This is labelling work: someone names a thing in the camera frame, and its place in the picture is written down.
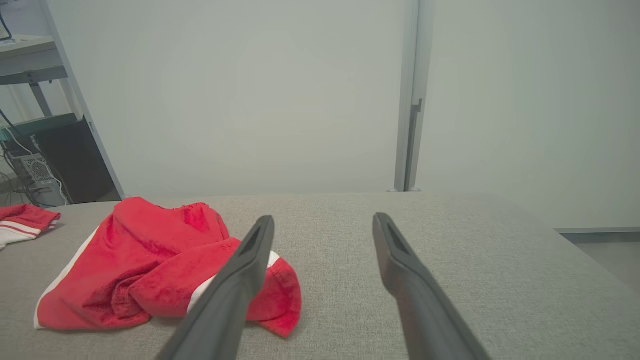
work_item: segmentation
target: white wall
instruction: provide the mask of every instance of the white wall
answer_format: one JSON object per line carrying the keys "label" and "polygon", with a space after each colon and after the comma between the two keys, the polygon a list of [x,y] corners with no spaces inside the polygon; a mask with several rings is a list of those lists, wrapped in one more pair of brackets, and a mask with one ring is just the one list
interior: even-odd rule
{"label": "white wall", "polygon": [[47,3],[127,195],[393,187],[402,1]]}
{"label": "white wall", "polygon": [[416,185],[640,226],[640,2],[439,0]]}

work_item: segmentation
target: white cable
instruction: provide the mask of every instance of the white cable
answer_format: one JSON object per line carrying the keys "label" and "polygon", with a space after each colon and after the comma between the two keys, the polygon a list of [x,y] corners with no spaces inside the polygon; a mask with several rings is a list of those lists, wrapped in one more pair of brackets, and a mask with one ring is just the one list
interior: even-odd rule
{"label": "white cable", "polygon": [[[18,139],[15,138],[15,135],[13,134],[13,131],[9,130],[9,128],[7,127],[7,125],[2,124],[2,127],[4,128],[5,131],[7,131],[8,133],[11,134],[11,137],[13,138],[13,141],[15,141],[16,144],[18,144],[19,147],[22,147],[26,152],[30,153],[31,156],[33,156],[33,159],[36,160],[36,156],[31,152],[31,150],[27,149],[26,147],[24,147],[19,141]],[[43,164],[44,167],[47,169],[49,175],[51,175],[51,177],[58,182],[58,185],[60,186],[60,196],[62,196],[62,199],[65,199],[65,205],[69,205],[69,200],[67,200],[67,197],[65,196],[65,194],[62,192],[62,181],[58,180],[58,178],[56,178],[55,176],[53,176],[53,174],[51,173],[51,169],[49,169],[48,164],[44,163]]]}

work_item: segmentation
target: red and white fabric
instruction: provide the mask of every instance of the red and white fabric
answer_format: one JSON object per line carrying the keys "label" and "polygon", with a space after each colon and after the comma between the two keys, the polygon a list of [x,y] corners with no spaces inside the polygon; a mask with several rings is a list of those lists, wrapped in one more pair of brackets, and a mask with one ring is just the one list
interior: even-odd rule
{"label": "red and white fabric", "polygon": [[0,208],[0,250],[6,244],[33,240],[56,227],[60,214],[33,205]]}
{"label": "red and white fabric", "polygon": [[[206,204],[119,203],[80,246],[36,307],[36,328],[106,330],[151,316],[183,317],[240,245]],[[247,320],[288,337],[300,320],[295,271],[274,252]]]}

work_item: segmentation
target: white trim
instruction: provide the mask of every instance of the white trim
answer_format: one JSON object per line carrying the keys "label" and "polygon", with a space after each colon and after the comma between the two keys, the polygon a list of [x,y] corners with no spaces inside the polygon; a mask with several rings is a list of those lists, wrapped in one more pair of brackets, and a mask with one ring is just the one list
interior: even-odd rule
{"label": "white trim", "polygon": [[[276,261],[278,261],[280,259],[280,256],[278,256],[278,254],[276,254],[275,252],[271,251],[269,253],[269,261],[267,262],[267,269],[272,267]],[[212,276],[210,277],[208,280],[206,280],[205,282],[203,282],[202,284],[200,284],[196,290],[193,292],[193,294],[191,294],[191,300],[189,301],[189,306],[187,307],[187,313],[191,311],[191,308],[193,308],[193,306],[195,306],[195,304],[198,302],[198,300],[200,300],[200,297],[202,296],[202,294],[204,294],[205,290],[207,288],[209,288],[209,285],[211,285],[211,281],[213,281],[213,279],[216,276]]]}
{"label": "white trim", "polygon": [[49,224],[49,229],[53,229],[56,225],[58,225],[58,220],[53,220],[51,224]]}
{"label": "white trim", "polygon": [[93,237],[95,236],[95,233],[98,231],[98,229],[94,230],[94,232],[91,235],[89,235],[89,238],[87,240],[85,240],[84,243],[80,246],[80,249],[78,249],[78,251],[76,252],[74,258],[71,259],[71,262],[69,262],[69,264],[67,264],[67,267],[65,267],[62,270],[60,275],[58,275],[58,277],[55,280],[53,280],[51,285],[49,285],[49,287],[44,291],[44,293],[42,294],[42,296],[38,300],[38,304],[36,305],[36,313],[33,315],[33,327],[34,328],[36,328],[36,329],[44,329],[42,326],[40,326],[40,322],[38,322],[38,307],[40,307],[40,302],[42,301],[42,298],[44,298],[45,295],[47,295],[48,293],[52,292],[62,282],[62,280],[64,280],[64,278],[69,274],[71,269],[76,264],[76,261],[80,258],[80,255],[82,255],[82,253],[84,252],[86,247],[89,246],[89,243],[91,242],[91,240],[93,240]]}
{"label": "white trim", "polygon": [[269,263],[267,264],[267,269],[272,267],[276,261],[278,261],[278,259],[280,259],[280,256],[278,256],[278,254],[276,254],[275,252],[270,252],[269,253]]}
{"label": "white trim", "polygon": [[17,222],[12,222],[12,221],[0,221],[0,226],[2,226],[2,225],[11,226],[11,227],[14,227],[14,228],[16,228],[18,230],[26,231],[28,233],[35,233],[36,236],[38,236],[38,234],[40,234],[42,232],[42,230],[40,230],[40,229],[35,229],[33,227],[28,227],[26,225],[22,225],[22,224],[19,224]]}
{"label": "white trim", "polygon": [[0,227],[0,245],[17,243],[18,241],[33,240],[35,238],[36,236],[34,235],[27,235],[7,227]]}
{"label": "white trim", "polygon": [[195,304],[198,302],[198,299],[200,299],[200,297],[202,297],[202,294],[204,294],[204,291],[209,288],[209,285],[211,284],[211,282],[215,277],[216,276],[214,275],[210,277],[208,280],[206,280],[205,282],[203,282],[202,284],[200,284],[200,286],[196,288],[193,294],[191,294],[191,300],[189,301],[189,306],[187,307],[187,313],[191,311],[191,308],[193,306],[195,306]]}

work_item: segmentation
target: gray fabric surface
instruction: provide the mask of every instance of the gray fabric surface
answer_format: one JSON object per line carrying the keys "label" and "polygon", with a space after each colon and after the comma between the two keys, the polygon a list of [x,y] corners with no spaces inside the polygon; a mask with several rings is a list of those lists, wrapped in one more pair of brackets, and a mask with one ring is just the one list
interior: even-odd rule
{"label": "gray fabric surface", "polygon": [[[394,299],[380,281],[372,216],[386,212],[429,267],[491,356],[640,354],[640,299],[530,214],[485,195],[376,193],[158,200],[204,201],[240,239],[261,215],[276,222],[273,249],[296,269],[302,319],[288,340],[256,325],[240,359],[405,358]],[[57,208],[59,226],[0,252],[0,348],[7,358],[157,354],[178,320],[133,329],[33,329],[39,296],[116,203]]]}

